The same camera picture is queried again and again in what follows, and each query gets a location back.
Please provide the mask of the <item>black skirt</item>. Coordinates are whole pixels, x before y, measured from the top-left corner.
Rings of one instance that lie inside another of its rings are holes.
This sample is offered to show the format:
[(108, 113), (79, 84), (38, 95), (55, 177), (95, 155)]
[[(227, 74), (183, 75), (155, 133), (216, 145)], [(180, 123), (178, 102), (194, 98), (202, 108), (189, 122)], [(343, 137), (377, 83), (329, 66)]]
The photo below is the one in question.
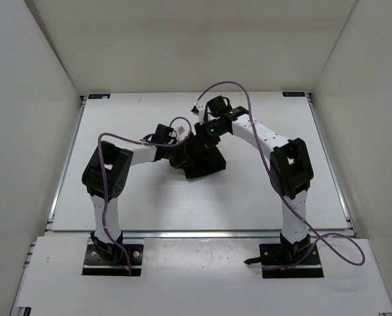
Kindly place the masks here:
[(183, 144), (170, 150), (168, 160), (172, 168), (184, 171), (187, 180), (226, 169), (226, 160), (216, 144), (207, 144), (204, 138), (194, 133)]

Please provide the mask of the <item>right blue table label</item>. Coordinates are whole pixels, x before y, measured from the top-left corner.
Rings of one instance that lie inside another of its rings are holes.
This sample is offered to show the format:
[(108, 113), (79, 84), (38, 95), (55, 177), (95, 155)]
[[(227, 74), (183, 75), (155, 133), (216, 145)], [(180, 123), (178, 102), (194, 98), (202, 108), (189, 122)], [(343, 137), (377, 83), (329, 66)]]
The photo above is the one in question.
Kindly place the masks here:
[(282, 92), (284, 97), (305, 97), (304, 92)]

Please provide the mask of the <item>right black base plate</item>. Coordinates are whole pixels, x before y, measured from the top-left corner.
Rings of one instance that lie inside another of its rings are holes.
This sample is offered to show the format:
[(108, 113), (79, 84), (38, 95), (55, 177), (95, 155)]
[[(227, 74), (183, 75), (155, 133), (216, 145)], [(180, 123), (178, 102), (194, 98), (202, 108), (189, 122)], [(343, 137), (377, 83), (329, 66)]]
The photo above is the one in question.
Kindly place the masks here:
[(259, 244), (258, 257), (244, 260), (246, 265), (261, 265), (263, 278), (323, 278), (324, 272), (316, 244), (291, 257), (279, 243)]

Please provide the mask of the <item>left blue table label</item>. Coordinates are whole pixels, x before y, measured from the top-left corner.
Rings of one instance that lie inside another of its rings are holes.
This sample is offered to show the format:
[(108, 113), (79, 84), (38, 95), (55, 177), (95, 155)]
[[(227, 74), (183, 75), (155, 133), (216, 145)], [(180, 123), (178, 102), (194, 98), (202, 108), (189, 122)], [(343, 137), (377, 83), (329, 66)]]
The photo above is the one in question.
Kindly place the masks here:
[(109, 99), (109, 93), (90, 93), (87, 97), (88, 99)]

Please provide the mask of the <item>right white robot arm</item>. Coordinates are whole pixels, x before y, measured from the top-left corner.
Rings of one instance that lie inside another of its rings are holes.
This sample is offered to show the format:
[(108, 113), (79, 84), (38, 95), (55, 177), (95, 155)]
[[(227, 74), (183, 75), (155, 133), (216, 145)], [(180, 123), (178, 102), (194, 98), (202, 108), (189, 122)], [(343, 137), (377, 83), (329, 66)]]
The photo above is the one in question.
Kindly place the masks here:
[(271, 185), (282, 197), (281, 258), (291, 264), (298, 262), (310, 245), (306, 197), (314, 177), (305, 142), (280, 136), (251, 117), (246, 108), (233, 108), (222, 96), (206, 105), (196, 103), (191, 112), (198, 116), (195, 128), (202, 135), (216, 140), (229, 133), (260, 151)]

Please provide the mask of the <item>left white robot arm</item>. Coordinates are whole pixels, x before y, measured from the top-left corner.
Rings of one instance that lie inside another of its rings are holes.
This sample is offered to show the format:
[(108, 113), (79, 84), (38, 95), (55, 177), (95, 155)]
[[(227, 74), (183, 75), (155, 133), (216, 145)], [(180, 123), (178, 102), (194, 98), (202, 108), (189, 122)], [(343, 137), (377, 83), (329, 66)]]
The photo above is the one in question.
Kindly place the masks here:
[(94, 206), (95, 231), (91, 240), (107, 261), (118, 261), (126, 254), (118, 221), (118, 198), (131, 167), (168, 157), (170, 150), (178, 148), (188, 137), (182, 138), (175, 128), (162, 124), (141, 140), (108, 132), (99, 135), (97, 147), (82, 174), (82, 184)]

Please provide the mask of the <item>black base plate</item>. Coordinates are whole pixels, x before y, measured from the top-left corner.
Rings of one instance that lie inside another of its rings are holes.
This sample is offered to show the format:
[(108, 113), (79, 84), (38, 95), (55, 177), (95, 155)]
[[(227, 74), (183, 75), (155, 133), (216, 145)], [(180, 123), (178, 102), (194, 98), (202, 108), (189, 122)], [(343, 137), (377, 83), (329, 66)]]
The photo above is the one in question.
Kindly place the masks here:
[(316, 244), (291, 257), (279, 243), (259, 244), (258, 257), (244, 260), (246, 265), (261, 265), (263, 278), (323, 278), (324, 272)]
[(100, 250), (93, 242), (89, 241), (82, 265), (84, 276), (113, 276), (113, 277), (140, 277), (143, 263), (143, 244), (125, 244), (128, 252), (130, 267), (122, 251), (114, 257)]

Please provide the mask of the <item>blue table label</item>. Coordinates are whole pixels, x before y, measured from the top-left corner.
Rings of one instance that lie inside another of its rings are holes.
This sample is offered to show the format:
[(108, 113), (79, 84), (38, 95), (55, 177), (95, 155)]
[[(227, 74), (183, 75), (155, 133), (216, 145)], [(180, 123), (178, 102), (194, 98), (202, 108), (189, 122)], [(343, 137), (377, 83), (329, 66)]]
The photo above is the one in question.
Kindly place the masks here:
[(109, 93), (90, 93), (87, 97), (88, 99), (109, 99)]
[(282, 92), (284, 97), (305, 97), (304, 92)]

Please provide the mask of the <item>aluminium table rail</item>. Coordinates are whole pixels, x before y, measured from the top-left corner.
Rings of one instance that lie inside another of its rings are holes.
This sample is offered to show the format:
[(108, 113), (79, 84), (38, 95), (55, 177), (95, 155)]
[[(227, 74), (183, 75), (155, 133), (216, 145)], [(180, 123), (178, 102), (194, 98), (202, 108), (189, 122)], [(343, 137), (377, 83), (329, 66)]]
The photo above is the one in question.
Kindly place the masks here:
[[(319, 234), (338, 233), (344, 236), (355, 236), (353, 229), (344, 230), (319, 230)], [(125, 239), (143, 239), (143, 238), (196, 238), (196, 239), (210, 239), (210, 238), (278, 238), (280, 232), (277, 230), (165, 230), (165, 231), (149, 231), (149, 230), (124, 230), (123, 238)], [(88, 231), (58, 231), (46, 230), (44, 235), (52, 234), (79, 234), (89, 236)]]

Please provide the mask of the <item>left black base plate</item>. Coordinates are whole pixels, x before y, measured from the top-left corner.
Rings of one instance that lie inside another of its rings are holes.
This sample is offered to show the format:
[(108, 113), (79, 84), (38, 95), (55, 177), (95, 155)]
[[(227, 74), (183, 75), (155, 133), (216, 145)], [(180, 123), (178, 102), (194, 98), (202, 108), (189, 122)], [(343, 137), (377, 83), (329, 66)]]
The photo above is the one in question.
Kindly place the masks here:
[(113, 276), (113, 277), (140, 277), (143, 263), (143, 244), (125, 244), (128, 252), (130, 267), (122, 251), (114, 257), (100, 250), (93, 242), (89, 241), (82, 265), (84, 276)]

